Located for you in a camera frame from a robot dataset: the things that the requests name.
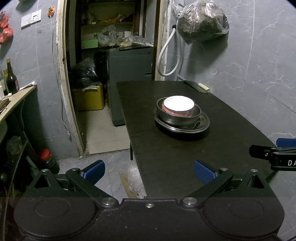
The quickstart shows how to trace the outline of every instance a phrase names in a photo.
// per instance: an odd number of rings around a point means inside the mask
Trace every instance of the light switch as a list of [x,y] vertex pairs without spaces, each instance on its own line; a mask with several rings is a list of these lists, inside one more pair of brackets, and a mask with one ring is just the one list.
[[22,17],[22,21],[21,21],[20,26],[22,28],[22,27],[29,25],[30,23],[31,23],[31,14],[28,14],[28,15]]
[[31,23],[35,23],[41,20],[41,9],[31,13]]

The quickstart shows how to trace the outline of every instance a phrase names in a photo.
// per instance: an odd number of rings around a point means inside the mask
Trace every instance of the white hose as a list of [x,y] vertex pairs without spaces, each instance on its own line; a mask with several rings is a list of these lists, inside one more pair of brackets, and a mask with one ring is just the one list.
[[[162,58],[162,56],[163,56],[163,54],[164,54],[164,52],[165,52],[165,49],[167,48],[168,44],[170,43],[170,41],[171,41],[172,38],[174,37],[174,34],[175,34],[175,33],[176,33],[176,35],[177,35],[177,44],[178,44],[178,58],[177,58],[177,64],[176,64],[176,66],[174,67],[174,69],[173,69],[171,72],[165,74],[165,73],[162,73],[162,72],[161,72],[161,69],[160,69],[160,61],[161,61],[161,58]],[[176,28],[174,27],[174,28],[173,28],[173,31],[172,31],[172,33],[171,33],[171,35],[170,35],[170,37],[168,38],[167,42],[166,42],[165,45],[163,46],[163,48],[162,48],[162,50],[161,50],[161,52],[160,52],[160,54],[159,54],[159,56],[158,56],[158,59],[157,59],[157,71],[158,71],[158,73],[159,73],[161,76],[163,76],[163,77],[170,76],[170,75],[172,75],[172,74],[177,70],[177,68],[178,68],[179,65],[180,65],[180,62],[181,62],[181,38],[180,38],[180,35],[177,33]]]

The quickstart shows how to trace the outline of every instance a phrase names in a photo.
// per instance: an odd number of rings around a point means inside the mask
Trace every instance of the cardboard box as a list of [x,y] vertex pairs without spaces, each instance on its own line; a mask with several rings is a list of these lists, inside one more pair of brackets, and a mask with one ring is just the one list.
[[97,39],[81,41],[81,48],[82,49],[90,49],[90,48],[97,48],[97,47],[98,47],[98,40]]
[[102,84],[93,89],[74,90],[74,98],[78,111],[102,110],[105,105]]

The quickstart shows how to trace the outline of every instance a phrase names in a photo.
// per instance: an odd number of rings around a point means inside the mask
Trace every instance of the door frame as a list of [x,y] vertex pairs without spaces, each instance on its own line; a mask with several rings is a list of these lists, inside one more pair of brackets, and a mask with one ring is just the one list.
[[[66,114],[72,132],[72,140],[75,142],[80,156],[85,155],[85,147],[83,146],[82,138],[80,136],[74,106],[71,97],[71,90],[69,85],[68,68],[70,66],[69,56],[66,52],[67,34],[66,29],[68,24],[70,0],[58,0],[57,10],[57,64],[59,67],[60,86],[62,90],[62,97],[66,109]],[[170,5],[171,1],[157,0],[156,2],[156,16],[155,16],[155,33],[154,33],[154,54],[152,69],[154,72],[152,77],[155,80],[163,80],[156,70],[156,59],[159,55],[162,46],[168,39],[168,25],[170,21]]]
[[57,63],[59,67],[60,75],[60,86],[62,90],[63,102],[66,109],[66,114],[72,131],[72,141],[75,142],[78,154],[83,156],[85,153],[85,148],[82,143],[82,139],[79,133],[77,120],[74,112],[74,106],[71,97],[69,78],[68,78],[68,67],[70,63],[67,62],[66,53],[66,28],[68,24],[69,14],[69,3],[70,0],[59,0],[58,1],[58,11],[57,11]]

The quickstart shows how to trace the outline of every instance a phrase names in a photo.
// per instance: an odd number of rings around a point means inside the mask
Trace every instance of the black table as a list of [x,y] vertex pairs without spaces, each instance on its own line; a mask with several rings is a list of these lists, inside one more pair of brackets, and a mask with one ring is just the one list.
[[[252,158],[252,144],[274,146],[255,126],[212,94],[200,93],[184,82],[129,81],[118,83],[131,146],[150,198],[184,197],[202,186],[194,161],[237,174],[272,171],[268,161]],[[207,131],[194,136],[171,134],[154,120],[156,101],[184,95],[195,101],[209,119]]]

